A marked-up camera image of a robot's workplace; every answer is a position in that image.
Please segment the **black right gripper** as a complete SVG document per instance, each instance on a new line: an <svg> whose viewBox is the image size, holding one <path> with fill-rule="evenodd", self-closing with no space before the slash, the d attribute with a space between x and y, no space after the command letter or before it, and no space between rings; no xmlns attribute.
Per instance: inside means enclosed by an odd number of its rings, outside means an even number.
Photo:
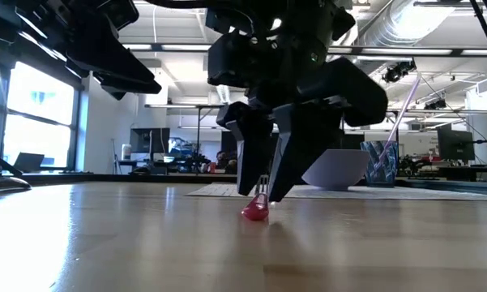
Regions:
<svg viewBox="0 0 487 292"><path fill-rule="evenodd" d="M260 32L236 15L210 15L221 36L208 49L208 83L243 88L264 105L279 105L278 92L296 95L298 82L327 64L327 49L355 25L351 15L273 15ZM279 138L271 166L269 200L280 202L337 140L343 110L315 103L274 109ZM237 192L249 195L271 160L272 121L245 103L222 107L217 124L237 144Z"/></svg>

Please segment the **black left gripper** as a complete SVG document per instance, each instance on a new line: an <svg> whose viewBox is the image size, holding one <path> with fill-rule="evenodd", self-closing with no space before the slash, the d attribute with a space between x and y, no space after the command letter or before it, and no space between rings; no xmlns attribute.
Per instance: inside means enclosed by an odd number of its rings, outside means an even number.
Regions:
<svg viewBox="0 0 487 292"><path fill-rule="evenodd" d="M132 0L17 0L15 13L41 36L42 45L63 54L67 67L94 71L114 99L161 91L156 81L117 78L152 75L118 40L119 31L139 18Z"/></svg>

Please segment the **purple bowl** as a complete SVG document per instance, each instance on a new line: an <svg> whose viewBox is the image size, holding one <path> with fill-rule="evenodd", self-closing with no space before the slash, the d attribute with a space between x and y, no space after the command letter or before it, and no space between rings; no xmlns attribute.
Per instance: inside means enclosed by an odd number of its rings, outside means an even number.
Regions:
<svg viewBox="0 0 487 292"><path fill-rule="evenodd" d="M328 149L301 178L323 190L346 191L364 178L369 158L363 150Z"/></svg>

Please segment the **red-handled metal fork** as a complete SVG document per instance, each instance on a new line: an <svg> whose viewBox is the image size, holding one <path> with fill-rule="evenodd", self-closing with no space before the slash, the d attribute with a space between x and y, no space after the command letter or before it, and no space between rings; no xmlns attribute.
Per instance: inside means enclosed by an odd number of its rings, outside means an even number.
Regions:
<svg viewBox="0 0 487 292"><path fill-rule="evenodd" d="M251 221L265 221L269 215L268 180L262 175L254 188L254 198L242 209L241 214Z"/></svg>

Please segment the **pink straw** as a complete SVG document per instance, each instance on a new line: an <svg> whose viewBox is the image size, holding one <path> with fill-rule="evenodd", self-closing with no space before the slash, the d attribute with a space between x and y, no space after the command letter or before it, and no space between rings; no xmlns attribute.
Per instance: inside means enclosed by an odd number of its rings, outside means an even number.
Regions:
<svg viewBox="0 0 487 292"><path fill-rule="evenodd" d="M395 134L399 130L399 125L400 125L400 123L402 121L402 117L404 116L405 112L407 111L408 106L411 103L411 101L412 101L412 99L413 99L413 97L414 97L414 95L415 95L415 93L417 91L417 88L419 86L419 83L421 82L421 79L422 79L422 75L421 75L420 72L418 72L417 73L417 78L415 79L414 83L412 84L412 87L411 87L411 90L409 91L409 94L405 98L404 103L403 103L401 109L398 111L397 118L395 120L394 126L392 127L392 129L390 131L390 134L388 136L388 139L387 139L387 142L386 142L386 144L384 146L384 149L382 150L382 153L380 154L380 156L378 158L378 162L375 162L374 163L374 170L379 170L380 167L382 166L382 163L383 163L384 159L387 156L388 147L392 144L393 137L395 136Z"/></svg>

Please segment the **person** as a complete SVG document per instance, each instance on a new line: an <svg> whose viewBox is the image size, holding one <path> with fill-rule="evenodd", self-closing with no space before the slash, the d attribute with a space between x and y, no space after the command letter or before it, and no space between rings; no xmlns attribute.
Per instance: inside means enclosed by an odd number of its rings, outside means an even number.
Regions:
<svg viewBox="0 0 487 292"><path fill-rule="evenodd" d="M216 169L224 170L226 174L236 174L237 153L219 151L216 154Z"/></svg>

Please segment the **black computer monitor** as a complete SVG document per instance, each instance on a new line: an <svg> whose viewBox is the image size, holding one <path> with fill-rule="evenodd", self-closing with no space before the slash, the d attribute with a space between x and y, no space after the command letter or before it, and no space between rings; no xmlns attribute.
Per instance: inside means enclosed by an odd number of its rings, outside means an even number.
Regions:
<svg viewBox="0 0 487 292"><path fill-rule="evenodd" d="M443 160L473 161L473 135L469 131L439 129L438 151Z"/></svg>
<svg viewBox="0 0 487 292"><path fill-rule="evenodd" d="M132 152L168 153L170 129L164 128L133 128L130 130Z"/></svg>

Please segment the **large window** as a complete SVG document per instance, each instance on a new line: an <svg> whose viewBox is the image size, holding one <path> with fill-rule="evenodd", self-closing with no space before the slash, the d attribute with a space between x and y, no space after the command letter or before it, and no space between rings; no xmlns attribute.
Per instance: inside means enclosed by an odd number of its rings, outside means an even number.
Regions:
<svg viewBox="0 0 487 292"><path fill-rule="evenodd" d="M43 156L42 169L75 164L81 91L27 64L0 73L0 157L15 164L21 153Z"/></svg>

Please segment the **black laptop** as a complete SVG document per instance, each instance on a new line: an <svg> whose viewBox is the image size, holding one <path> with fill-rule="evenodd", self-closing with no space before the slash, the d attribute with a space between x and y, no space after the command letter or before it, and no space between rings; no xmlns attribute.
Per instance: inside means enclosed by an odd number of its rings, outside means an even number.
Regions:
<svg viewBox="0 0 487 292"><path fill-rule="evenodd" d="M41 169L44 154L20 152L17 156L14 167L24 173L37 172Z"/></svg>

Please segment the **silver ventilation duct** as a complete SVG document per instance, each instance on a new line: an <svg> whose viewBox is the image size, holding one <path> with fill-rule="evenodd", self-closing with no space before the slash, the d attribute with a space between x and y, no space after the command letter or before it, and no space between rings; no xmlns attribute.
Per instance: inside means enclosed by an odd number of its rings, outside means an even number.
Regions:
<svg viewBox="0 0 487 292"><path fill-rule="evenodd" d="M360 46L413 46L448 18L455 8L430 0L393 0L357 39Z"/></svg>

